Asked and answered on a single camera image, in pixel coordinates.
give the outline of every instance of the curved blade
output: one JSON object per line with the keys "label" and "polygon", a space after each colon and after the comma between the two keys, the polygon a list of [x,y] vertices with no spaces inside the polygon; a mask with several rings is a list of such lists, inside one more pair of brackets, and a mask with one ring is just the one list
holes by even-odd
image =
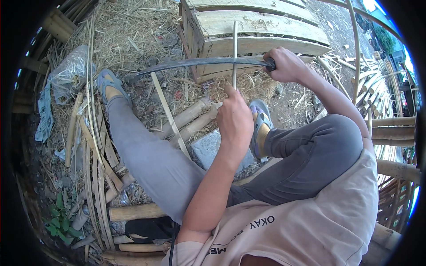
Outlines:
{"label": "curved blade", "polygon": [[257,65],[257,66],[266,66],[271,69],[275,69],[275,64],[271,62],[265,62],[255,59],[247,58],[233,58],[233,57],[208,57],[208,58],[193,58],[185,59],[181,61],[171,61],[168,63],[158,64],[151,66],[147,69],[142,70],[138,74],[143,75],[151,72],[156,72],[165,69],[172,69],[175,67],[184,67],[184,66],[198,66],[198,65],[209,65],[209,64],[246,64],[246,65]]}

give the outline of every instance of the beige t-shirt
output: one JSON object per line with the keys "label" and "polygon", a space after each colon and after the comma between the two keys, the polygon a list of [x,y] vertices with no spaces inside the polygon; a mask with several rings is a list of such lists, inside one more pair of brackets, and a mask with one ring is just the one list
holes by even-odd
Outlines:
{"label": "beige t-shirt", "polygon": [[[375,156],[363,149],[315,198],[278,206],[251,200],[226,208],[206,243],[175,245],[173,265],[237,266],[246,254],[286,266],[358,265],[376,222],[376,178]],[[169,253],[161,264],[168,261]]]}

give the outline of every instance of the knee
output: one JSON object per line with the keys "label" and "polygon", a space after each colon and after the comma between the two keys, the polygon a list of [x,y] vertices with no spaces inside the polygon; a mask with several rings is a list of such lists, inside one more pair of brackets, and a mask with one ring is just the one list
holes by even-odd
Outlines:
{"label": "knee", "polygon": [[330,114],[324,119],[328,127],[332,129],[336,143],[350,144],[352,147],[359,146],[362,149],[361,131],[352,119],[339,114]]}

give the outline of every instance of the gray pants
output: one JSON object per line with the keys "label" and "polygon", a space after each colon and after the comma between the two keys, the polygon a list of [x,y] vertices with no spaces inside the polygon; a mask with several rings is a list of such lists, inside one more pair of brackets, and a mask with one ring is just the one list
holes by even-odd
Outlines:
{"label": "gray pants", "polygon": [[[106,110],[126,168],[153,201],[181,224],[206,171],[149,132],[123,96],[114,96]],[[362,149],[360,130],[342,115],[331,114],[297,129],[272,129],[265,151],[283,160],[245,185],[232,185],[228,206],[253,199],[279,205],[315,197],[358,160]]]}

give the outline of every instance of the blue sandal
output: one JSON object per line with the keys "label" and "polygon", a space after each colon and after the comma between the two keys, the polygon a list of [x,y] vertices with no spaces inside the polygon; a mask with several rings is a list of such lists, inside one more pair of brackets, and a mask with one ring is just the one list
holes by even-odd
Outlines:
{"label": "blue sandal", "polygon": [[[106,75],[110,75],[112,77],[113,81],[106,79],[105,78]],[[109,70],[109,69],[102,70],[99,73],[98,78],[96,79],[96,85],[98,86],[98,91],[102,96],[102,100],[103,100],[104,104],[108,103],[107,97],[105,95],[105,88],[107,86],[111,86],[111,87],[116,88],[119,92],[121,92],[123,94],[124,98],[126,98],[126,100],[129,102],[130,106],[132,106],[132,100],[127,95],[127,93],[123,90],[123,87],[121,86],[121,80],[119,80],[113,74],[113,72],[111,70]]]}
{"label": "blue sandal", "polygon": [[249,104],[250,110],[252,113],[257,112],[257,118],[254,122],[254,132],[251,137],[250,150],[251,152],[260,159],[261,162],[266,162],[268,157],[260,157],[259,155],[259,145],[256,143],[257,134],[259,132],[260,126],[266,124],[266,126],[271,129],[273,128],[273,123],[271,121],[271,114],[269,112],[268,106],[261,99],[254,99]]}

